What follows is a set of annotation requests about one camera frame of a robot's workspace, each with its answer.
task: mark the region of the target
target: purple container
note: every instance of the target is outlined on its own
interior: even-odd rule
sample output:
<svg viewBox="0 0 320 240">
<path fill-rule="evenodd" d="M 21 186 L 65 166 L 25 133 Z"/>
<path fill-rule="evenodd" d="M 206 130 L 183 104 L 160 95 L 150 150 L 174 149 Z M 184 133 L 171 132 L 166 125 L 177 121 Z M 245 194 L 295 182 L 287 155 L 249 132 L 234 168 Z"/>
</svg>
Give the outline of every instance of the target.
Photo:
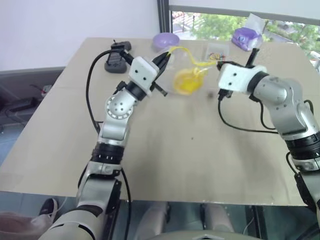
<svg viewBox="0 0 320 240">
<path fill-rule="evenodd" d="M 258 48 L 262 43 L 262 36 L 257 34 L 255 30 L 241 27 L 234 31 L 231 41 L 241 49 L 251 51 L 253 48 Z"/>
<path fill-rule="evenodd" d="M 178 46 L 180 38 L 171 32 L 162 32 L 153 37 L 152 46 L 156 52 L 169 46 Z"/>
</svg>

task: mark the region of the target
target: floor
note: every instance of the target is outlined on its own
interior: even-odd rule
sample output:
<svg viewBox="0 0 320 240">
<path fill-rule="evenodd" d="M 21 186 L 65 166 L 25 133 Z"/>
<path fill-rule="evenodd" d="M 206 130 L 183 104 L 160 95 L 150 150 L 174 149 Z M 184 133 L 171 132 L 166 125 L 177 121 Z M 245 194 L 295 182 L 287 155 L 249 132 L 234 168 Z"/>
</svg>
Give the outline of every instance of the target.
<svg viewBox="0 0 320 240">
<path fill-rule="evenodd" d="M 19 137 L 23 126 L 21 124 L 10 124 L 0 127 L 0 165 L 6 158 L 10 149 Z M 0 192 L 0 212 L 10 211 L 26 216 L 36 216 L 43 202 L 51 196 L 25 194 L 15 192 Z M 55 197 L 59 204 L 65 201 L 64 197 Z M 144 212 L 151 205 L 149 201 L 133 201 L 132 219 L 128 239 L 132 239 L 136 228 Z M 202 225 L 199 215 L 199 203 L 171 202 L 171 217 L 165 230 L 166 232 L 178 230 L 201 230 Z M 223 205 L 229 214 L 234 230 L 242 233 L 247 221 L 245 206 Z M 75 198 L 68 197 L 59 211 L 64 213 L 75 207 Z M 264 216 L 268 239 L 270 240 L 294 240 L 309 226 L 316 223 L 315 214 L 305 207 L 281 207 L 265 206 Z M 127 204 L 123 201 L 120 206 L 113 239 L 123 239 L 124 228 L 127 220 Z"/>
</svg>

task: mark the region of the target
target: black device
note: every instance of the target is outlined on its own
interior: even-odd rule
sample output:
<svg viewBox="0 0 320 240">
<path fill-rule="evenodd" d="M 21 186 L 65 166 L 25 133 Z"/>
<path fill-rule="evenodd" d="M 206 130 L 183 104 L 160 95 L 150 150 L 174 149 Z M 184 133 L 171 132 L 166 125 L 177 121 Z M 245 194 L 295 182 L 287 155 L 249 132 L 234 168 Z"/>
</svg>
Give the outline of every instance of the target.
<svg viewBox="0 0 320 240">
<path fill-rule="evenodd" d="M 114 44 L 111 45 L 111 49 L 131 50 L 131 43 L 129 41 L 113 41 Z M 104 69 L 112 74 L 123 74 L 127 71 L 126 60 L 118 52 L 111 52 L 104 64 Z"/>
<path fill-rule="evenodd" d="M 31 109 L 37 105 L 38 101 L 35 97 L 28 97 L 11 102 L 8 106 L 10 112 L 18 112 L 26 109 Z"/>
</svg>

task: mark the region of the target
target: window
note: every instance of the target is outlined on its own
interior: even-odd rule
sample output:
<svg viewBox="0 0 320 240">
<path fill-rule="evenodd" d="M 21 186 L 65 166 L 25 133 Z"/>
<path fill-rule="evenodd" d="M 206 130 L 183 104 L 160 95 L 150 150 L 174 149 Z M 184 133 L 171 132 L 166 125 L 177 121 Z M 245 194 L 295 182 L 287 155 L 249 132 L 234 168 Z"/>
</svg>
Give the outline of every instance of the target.
<svg viewBox="0 0 320 240">
<path fill-rule="evenodd" d="M 235 29 L 247 20 L 242 16 L 172 11 L 172 32 L 183 40 L 224 40 L 232 38 Z M 265 20 L 265 42 L 299 45 L 316 67 L 320 59 L 320 26 L 297 22 Z"/>
</svg>

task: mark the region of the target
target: black remote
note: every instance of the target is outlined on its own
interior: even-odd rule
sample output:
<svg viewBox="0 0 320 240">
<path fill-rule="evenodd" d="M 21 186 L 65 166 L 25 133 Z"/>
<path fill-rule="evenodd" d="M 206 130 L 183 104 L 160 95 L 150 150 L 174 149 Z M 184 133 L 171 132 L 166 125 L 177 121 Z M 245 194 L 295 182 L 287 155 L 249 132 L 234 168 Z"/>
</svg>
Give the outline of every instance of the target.
<svg viewBox="0 0 320 240">
<path fill-rule="evenodd" d="M 113 41 L 114 44 L 111 45 L 111 49 L 131 50 L 131 43 L 129 41 Z M 123 74 L 127 71 L 126 60 L 124 60 L 118 52 L 111 52 L 104 64 L 104 69 L 112 74 Z"/>
</svg>

